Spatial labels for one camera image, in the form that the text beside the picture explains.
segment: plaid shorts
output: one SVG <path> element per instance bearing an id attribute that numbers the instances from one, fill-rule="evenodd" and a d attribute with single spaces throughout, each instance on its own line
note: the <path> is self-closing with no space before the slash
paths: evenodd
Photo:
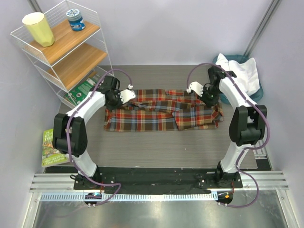
<path id="1" fill-rule="evenodd" d="M 104 129 L 111 132 L 214 129 L 223 121 L 218 103 L 212 108 L 182 90 L 134 90 L 136 98 L 113 111 L 105 110 Z"/>

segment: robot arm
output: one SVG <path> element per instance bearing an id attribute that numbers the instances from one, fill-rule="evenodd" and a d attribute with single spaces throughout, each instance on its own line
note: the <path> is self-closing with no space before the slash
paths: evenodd
<path id="1" fill-rule="evenodd" d="M 60 150 L 61 153 L 67 154 L 66 131 L 69 130 L 72 159 L 82 172 L 96 182 L 100 182 L 101 176 L 98 166 L 91 160 L 86 150 L 86 123 L 101 107 L 106 106 L 109 110 L 113 110 L 136 97 L 134 91 L 129 89 L 120 92 L 116 89 L 117 83 L 119 83 L 117 78 L 106 76 L 104 82 L 97 88 L 92 97 L 92 92 L 89 92 L 78 106 L 66 114 L 57 114 L 54 121 L 53 147 Z M 73 118 L 72 126 L 67 129 L 67 121 L 75 111 L 77 113 Z"/>
<path id="2" fill-rule="evenodd" d="M 235 110 L 229 127 L 231 143 L 225 157 L 218 165 L 218 176 L 216 178 L 218 181 L 221 179 L 234 179 L 238 175 L 237 160 L 243 149 L 253 148 L 257 141 L 264 137 L 265 123 L 251 104 L 255 105 L 264 116 L 267 115 L 266 107 L 257 105 L 242 91 L 242 86 L 239 85 L 235 74 L 232 71 L 228 71 L 228 73 L 231 75 L 232 80 L 226 77 L 224 72 L 213 66 L 208 70 L 209 87 L 206 86 L 207 84 L 202 86 L 198 82 L 192 82 L 187 89 L 187 92 L 194 91 L 198 95 L 198 99 L 203 101 L 208 107 L 216 105 L 219 101 L 219 94 L 223 93 Z M 243 92 L 246 100 L 237 90 L 235 84 Z M 239 158 L 238 164 L 242 162 L 247 151 L 248 149 Z"/>

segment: white wall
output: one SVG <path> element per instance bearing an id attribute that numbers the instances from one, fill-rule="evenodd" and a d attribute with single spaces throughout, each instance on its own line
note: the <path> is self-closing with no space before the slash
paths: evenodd
<path id="1" fill-rule="evenodd" d="M 303 223 L 304 215 L 304 1 L 282 1 L 259 40 L 256 59 L 271 126 L 269 154 L 283 170 Z"/>
<path id="2" fill-rule="evenodd" d="M 114 65 L 165 65 L 243 54 L 271 0 L 72 1 L 98 12 Z"/>
<path id="3" fill-rule="evenodd" d="M 52 128 L 60 101 L 14 44 L 12 30 L 32 10 L 26 0 L 1 2 L 0 227 L 19 228 L 34 173 L 41 167 L 42 132 Z"/>

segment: teal basket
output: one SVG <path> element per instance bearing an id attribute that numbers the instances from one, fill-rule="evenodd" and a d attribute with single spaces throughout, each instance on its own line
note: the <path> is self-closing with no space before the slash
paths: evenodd
<path id="1" fill-rule="evenodd" d="M 242 55 L 228 55 L 228 56 L 225 56 L 225 57 L 226 57 L 226 59 L 227 59 L 228 61 L 235 60 L 235 61 L 237 61 L 238 63 L 241 63 L 241 64 L 242 64 L 242 63 L 245 63 L 245 62 L 248 60 L 247 57 L 242 56 Z M 213 59 L 212 63 L 215 64 L 215 63 L 217 62 L 217 60 L 218 60 L 218 57 L 216 56 L 216 57 Z M 252 95 L 250 96 L 250 98 L 251 98 L 253 101 L 258 102 L 259 100 L 262 99 L 263 95 L 264 95 L 264 91 L 263 91 L 262 85 L 261 85 L 261 83 L 260 83 L 260 89 L 259 89 L 256 93 L 252 94 Z M 222 101 L 223 103 L 225 103 L 225 104 L 230 104 L 230 102 L 228 101 L 227 97 L 226 97 L 224 94 L 220 94 L 219 97 L 220 97 L 220 99 L 221 99 L 221 101 Z"/>

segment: wooden shelf board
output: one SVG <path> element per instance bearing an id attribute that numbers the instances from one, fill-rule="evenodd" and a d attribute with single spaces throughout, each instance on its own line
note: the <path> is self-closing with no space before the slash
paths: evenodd
<path id="1" fill-rule="evenodd" d="M 99 27 L 97 25 L 85 21 L 85 29 L 75 32 L 71 29 L 71 26 L 66 19 L 52 28 L 55 37 L 53 45 L 43 47 L 36 41 L 30 42 L 30 45 L 42 51 L 48 62 L 53 64 L 98 30 Z"/>
<path id="2" fill-rule="evenodd" d="M 107 54 L 87 43 L 57 63 L 53 69 L 69 91 L 87 75 Z M 48 73 L 56 77 L 52 69 Z"/>

